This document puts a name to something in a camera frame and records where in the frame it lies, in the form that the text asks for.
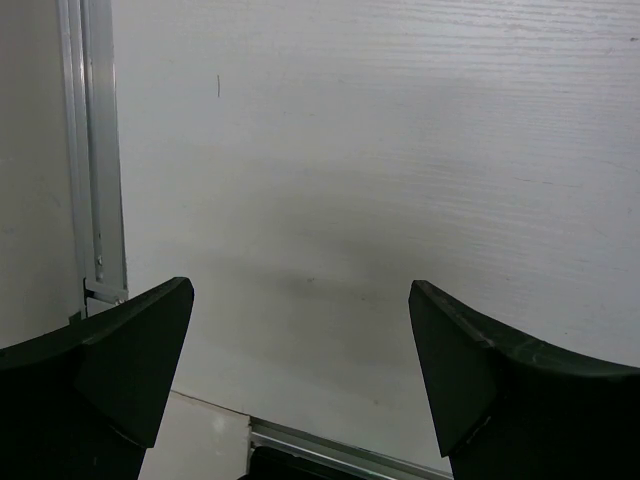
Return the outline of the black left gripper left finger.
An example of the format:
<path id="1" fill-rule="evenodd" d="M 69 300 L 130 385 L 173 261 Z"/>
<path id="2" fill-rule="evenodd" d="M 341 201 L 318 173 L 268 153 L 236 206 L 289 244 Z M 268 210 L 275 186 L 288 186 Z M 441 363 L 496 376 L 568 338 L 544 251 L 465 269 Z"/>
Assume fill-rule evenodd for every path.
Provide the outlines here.
<path id="1" fill-rule="evenodd" d="M 4 479 L 136 479 L 194 303 L 185 277 L 1 351 Z"/>

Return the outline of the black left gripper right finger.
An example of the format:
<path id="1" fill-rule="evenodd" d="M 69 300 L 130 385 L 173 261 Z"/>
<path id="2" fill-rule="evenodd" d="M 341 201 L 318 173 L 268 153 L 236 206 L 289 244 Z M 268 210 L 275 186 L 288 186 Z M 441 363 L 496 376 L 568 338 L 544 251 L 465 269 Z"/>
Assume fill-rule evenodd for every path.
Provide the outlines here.
<path id="1" fill-rule="evenodd" d="M 457 479 L 635 479 L 639 371 L 481 314 L 424 280 L 409 311 L 440 453 Z"/>

